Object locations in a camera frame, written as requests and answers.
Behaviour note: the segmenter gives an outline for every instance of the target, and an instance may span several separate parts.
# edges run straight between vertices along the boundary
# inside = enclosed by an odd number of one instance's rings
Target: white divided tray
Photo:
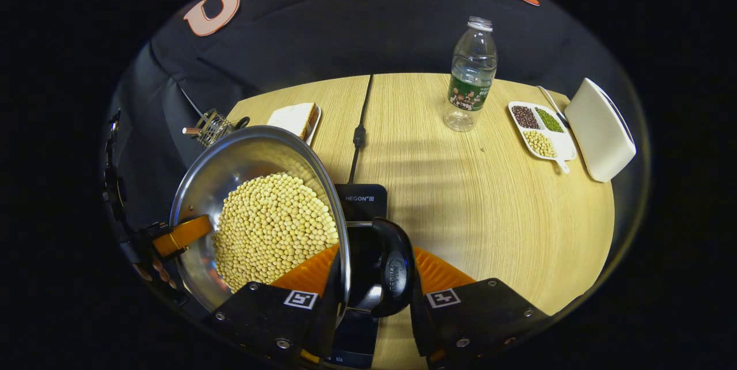
[[[525,128],[519,125],[516,117],[514,116],[514,113],[511,110],[511,108],[516,105],[529,108],[532,111],[532,115],[535,116],[535,120],[537,121],[537,125],[540,126],[540,129]],[[511,114],[511,119],[514,121],[514,124],[516,124],[516,128],[519,130],[519,134],[522,136],[525,145],[527,145],[527,150],[530,150],[530,153],[532,153],[532,155],[537,158],[544,158],[545,160],[555,161],[556,163],[558,163],[563,173],[569,173],[569,168],[568,165],[566,165],[565,161],[573,160],[574,158],[576,158],[576,145],[573,143],[571,134],[569,134],[568,130],[563,125],[563,122],[560,121],[558,116],[556,116],[555,111],[550,110],[550,108],[545,107],[544,105],[522,101],[512,101],[507,105],[507,108],[509,110],[509,113]],[[545,126],[545,123],[542,122],[542,118],[540,118],[540,115],[537,113],[537,110],[535,110],[535,108],[540,108],[541,110],[544,110],[546,113],[550,114],[552,118],[558,121],[558,124],[560,124],[563,132],[551,131],[550,129],[548,129]],[[527,137],[525,137],[526,131],[540,131],[545,137],[548,137],[548,139],[550,139],[550,143],[553,144],[553,149],[556,152],[556,157],[545,157],[544,155],[540,155],[535,152],[535,150],[532,150],[532,147],[530,147],[530,143],[527,142]]]

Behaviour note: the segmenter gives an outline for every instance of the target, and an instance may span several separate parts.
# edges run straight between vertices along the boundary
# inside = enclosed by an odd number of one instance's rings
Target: green bottle label
[[[450,87],[448,87],[448,101],[461,110],[478,111],[484,107],[484,101],[489,95],[489,87],[479,87],[463,82],[450,76]]]

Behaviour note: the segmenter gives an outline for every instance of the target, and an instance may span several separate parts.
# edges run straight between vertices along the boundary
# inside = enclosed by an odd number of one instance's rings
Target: white container
[[[610,97],[591,79],[584,78],[563,113],[591,178],[610,181],[635,157],[637,150],[627,123]]]
[[[532,115],[535,116],[535,120],[537,121],[537,125],[539,125],[540,129],[525,128],[519,125],[516,117],[514,116],[514,112],[512,112],[511,110],[514,106],[517,105],[529,108],[530,111],[532,111]],[[563,173],[569,173],[570,170],[565,161],[573,160],[574,158],[576,158],[576,145],[573,143],[571,134],[568,132],[567,129],[565,129],[563,122],[560,121],[558,116],[556,116],[555,111],[550,110],[550,108],[545,107],[544,105],[522,101],[512,101],[507,105],[507,108],[509,110],[509,113],[511,114],[511,119],[514,121],[514,124],[516,124],[516,128],[518,129],[519,134],[522,136],[522,139],[527,146],[527,150],[530,150],[530,153],[532,153],[532,155],[537,158],[544,158],[545,160],[555,161],[556,163],[558,163],[558,166],[560,166],[560,169],[563,171]],[[542,122],[542,118],[540,118],[540,115],[537,113],[537,110],[535,110],[535,108],[540,108],[541,110],[544,110],[546,113],[550,114],[552,118],[558,121],[558,124],[560,124],[560,128],[563,129],[563,132],[551,131],[550,129],[548,129],[545,126],[545,123]],[[530,143],[527,142],[527,137],[525,137],[526,131],[540,131],[545,137],[548,137],[548,139],[550,139],[550,143],[553,144],[553,150],[555,150],[556,152],[556,157],[546,157],[544,155],[538,154],[535,150],[533,150],[532,146],[530,146]]]

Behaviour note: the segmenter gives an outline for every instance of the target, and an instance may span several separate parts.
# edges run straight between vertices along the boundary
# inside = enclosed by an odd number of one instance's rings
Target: wire basket
[[[234,129],[233,125],[214,108],[202,115],[195,128],[200,129],[196,136],[197,141],[205,148],[230,134]]]

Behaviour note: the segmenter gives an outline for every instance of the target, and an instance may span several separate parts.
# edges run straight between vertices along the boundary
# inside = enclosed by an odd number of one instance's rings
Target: bread slice
[[[287,105],[271,113],[266,125],[284,128],[294,133],[300,139],[306,140],[315,128],[318,118],[318,108],[313,102]]]

